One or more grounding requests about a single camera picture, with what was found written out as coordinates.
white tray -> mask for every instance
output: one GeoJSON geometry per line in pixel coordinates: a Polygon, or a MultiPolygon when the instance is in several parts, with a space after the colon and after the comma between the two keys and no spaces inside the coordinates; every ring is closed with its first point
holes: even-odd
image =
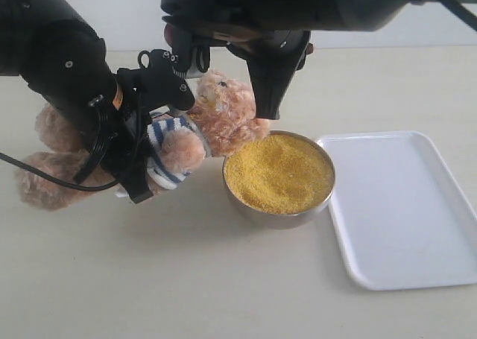
{"type": "Polygon", "coordinates": [[[351,277],[374,291],[477,283],[477,217],[432,142],[416,132],[325,136],[329,209],[351,277]]]}

white table surface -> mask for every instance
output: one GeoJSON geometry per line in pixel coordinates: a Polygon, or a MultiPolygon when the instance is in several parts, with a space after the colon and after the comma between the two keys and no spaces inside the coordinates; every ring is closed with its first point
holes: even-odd
{"type": "MultiPolygon", "coordinates": [[[[136,55],[110,54],[110,65],[134,67],[136,55]]],[[[226,52],[213,66],[247,79],[226,52]]],[[[418,130],[477,206],[476,77],[476,47],[318,51],[274,128],[313,139],[418,130]]],[[[2,151],[44,150],[34,132],[41,97],[21,79],[0,87],[2,151]]],[[[13,168],[0,164],[0,338],[476,337],[477,286],[360,289],[327,213],[294,230],[257,229],[227,202],[220,170],[208,161],[141,206],[108,191],[49,214],[19,202],[13,168]]]]}

stuffed animal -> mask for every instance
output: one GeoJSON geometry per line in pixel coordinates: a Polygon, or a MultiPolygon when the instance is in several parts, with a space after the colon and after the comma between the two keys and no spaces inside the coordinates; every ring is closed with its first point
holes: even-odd
{"type": "MultiPolygon", "coordinates": [[[[197,170],[207,157],[233,154],[247,142],[268,135],[270,122],[255,118],[255,98],[248,83],[207,72],[199,81],[196,103],[182,117],[151,113],[148,127],[153,156],[148,160],[148,184],[154,195],[174,190],[197,170]]],[[[40,140],[54,153],[35,153],[24,159],[59,179],[72,182],[88,153],[73,126],[49,104],[37,116],[40,140]]],[[[82,184],[102,186],[113,178],[101,167],[82,184]]],[[[94,193],[76,191],[18,170],[16,184],[22,202],[48,211],[71,206],[94,193]]],[[[126,196],[121,187],[118,197],[126,196]]]]}

stainless steel bowl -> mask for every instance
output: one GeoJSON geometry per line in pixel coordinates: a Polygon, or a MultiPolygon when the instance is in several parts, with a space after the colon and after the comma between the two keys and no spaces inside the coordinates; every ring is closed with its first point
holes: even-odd
{"type": "Polygon", "coordinates": [[[251,208],[245,203],[242,203],[230,190],[230,187],[227,184],[227,178],[225,177],[225,166],[227,164],[228,158],[224,160],[224,165],[222,167],[222,178],[224,180],[224,186],[225,190],[227,192],[227,196],[231,202],[231,204],[238,210],[238,212],[245,217],[248,220],[252,220],[253,222],[257,223],[260,226],[267,227],[269,229],[293,229],[299,226],[302,226],[304,224],[307,224],[310,221],[313,221],[314,219],[317,218],[317,214],[322,212],[329,204],[329,200],[332,196],[332,193],[335,188],[335,179],[336,179],[336,173],[335,173],[335,166],[333,165],[333,162],[331,158],[329,157],[328,153],[321,147],[319,146],[316,142],[313,142],[311,139],[308,139],[304,136],[301,136],[296,133],[290,133],[282,130],[273,130],[271,131],[271,135],[274,134],[284,134],[287,136],[294,136],[298,139],[303,140],[304,142],[309,143],[313,147],[315,147],[320,154],[325,158],[325,160],[329,163],[329,165],[332,168],[333,172],[333,184],[332,184],[332,190],[326,197],[326,199],[317,205],[315,208],[310,209],[305,212],[301,212],[298,214],[292,214],[292,215],[276,215],[276,214],[270,214],[267,212],[262,212],[257,209],[251,208]]]}

wall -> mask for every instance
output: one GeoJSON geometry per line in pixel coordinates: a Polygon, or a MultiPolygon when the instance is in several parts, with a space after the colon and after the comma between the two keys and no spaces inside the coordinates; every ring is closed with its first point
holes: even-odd
{"type": "MultiPolygon", "coordinates": [[[[68,0],[107,41],[110,51],[164,47],[160,0],[68,0]]],[[[472,5],[471,11],[477,13],[472,5]]],[[[317,47],[477,45],[477,34],[439,4],[406,7],[371,34],[315,32],[317,47]]]]}

